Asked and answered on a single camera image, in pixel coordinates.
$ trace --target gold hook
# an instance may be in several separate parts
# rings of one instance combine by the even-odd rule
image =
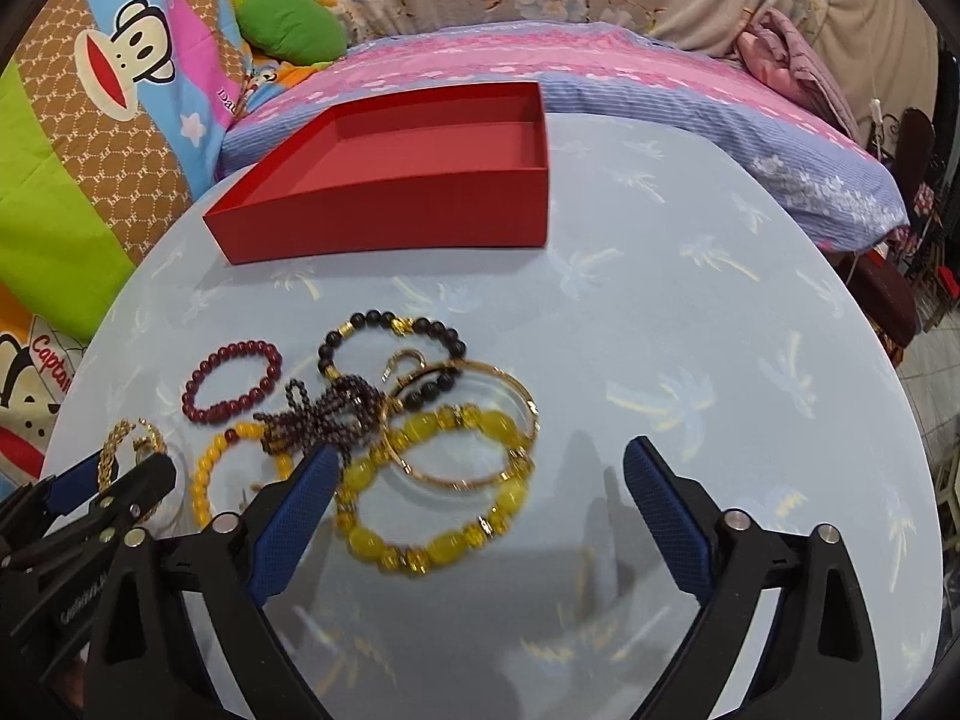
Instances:
[[[383,370],[383,381],[387,381],[390,378],[390,374],[397,369],[397,363],[400,360],[416,360],[416,363],[421,367],[426,367],[426,357],[419,352],[417,349],[400,349],[400,351],[392,353],[390,359],[387,360],[387,367]]]

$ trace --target red box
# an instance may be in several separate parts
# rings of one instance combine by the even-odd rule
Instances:
[[[343,251],[546,244],[535,83],[418,89],[334,105],[204,215],[232,264]]]

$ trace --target green pillow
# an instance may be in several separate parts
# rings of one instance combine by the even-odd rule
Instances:
[[[237,23],[252,46],[295,65],[332,62],[347,53],[343,25],[313,0],[244,0]]]

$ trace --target black bead bracelet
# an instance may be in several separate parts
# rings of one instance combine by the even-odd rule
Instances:
[[[410,319],[409,317],[397,317],[391,311],[381,312],[373,309],[361,314],[353,314],[349,322],[344,322],[336,330],[331,330],[326,334],[317,354],[320,362],[317,364],[320,373],[329,381],[335,381],[342,374],[333,365],[333,356],[336,350],[344,342],[345,338],[352,336],[357,330],[365,327],[379,327],[384,330],[392,330],[399,337],[418,335],[435,338],[436,341],[443,343],[448,351],[451,360],[459,360],[467,355],[467,345],[460,340],[460,334],[452,327],[447,327],[443,322],[431,322],[427,317]],[[450,367],[442,370],[434,381],[424,382],[419,389],[415,389],[403,399],[403,408],[408,412],[415,412],[440,397],[441,392],[448,392],[456,384],[456,376],[459,370]]]

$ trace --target red bead bracelet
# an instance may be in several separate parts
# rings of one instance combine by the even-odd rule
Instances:
[[[249,392],[240,395],[236,400],[221,400],[209,409],[198,409],[194,405],[200,383],[210,374],[210,371],[213,371],[213,368],[234,357],[251,357],[257,354],[267,358],[267,375],[260,380],[258,386],[253,386]],[[216,425],[226,422],[241,412],[246,412],[253,408],[254,403],[262,402],[267,394],[274,390],[275,382],[280,379],[282,362],[280,352],[267,341],[237,341],[237,343],[221,346],[190,374],[190,379],[184,388],[184,395],[181,396],[181,401],[184,402],[184,416],[191,422]]]

